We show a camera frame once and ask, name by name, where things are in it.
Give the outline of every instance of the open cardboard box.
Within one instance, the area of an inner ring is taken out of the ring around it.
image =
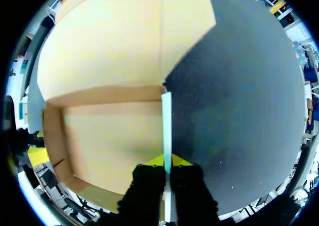
[[[214,25],[210,0],[84,0],[60,18],[37,78],[60,182],[117,211],[136,165],[163,154],[162,83]]]

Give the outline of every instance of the blue object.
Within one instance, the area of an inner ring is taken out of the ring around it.
[[[314,129],[314,120],[311,121],[311,124],[307,124],[307,130],[313,130]]]
[[[21,69],[20,69],[20,73],[24,74],[25,70],[26,70],[26,66],[28,65],[28,60],[23,60],[22,65],[21,65]]]
[[[19,103],[19,120],[23,119],[23,103]]]
[[[319,120],[319,110],[313,110],[312,121]]]
[[[317,82],[316,70],[314,68],[304,69],[305,79],[310,81],[311,83]]]

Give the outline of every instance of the cable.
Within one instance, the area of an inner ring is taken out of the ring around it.
[[[52,10],[50,7],[46,7],[45,8],[46,9],[46,13],[47,13],[47,15],[49,16],[49,18],[53,21],[53,23],[54,23],[54,25],[55,25],[55,20],[54,20],[54,18],[49,14],[49,12],[48,12],[48,10]]]

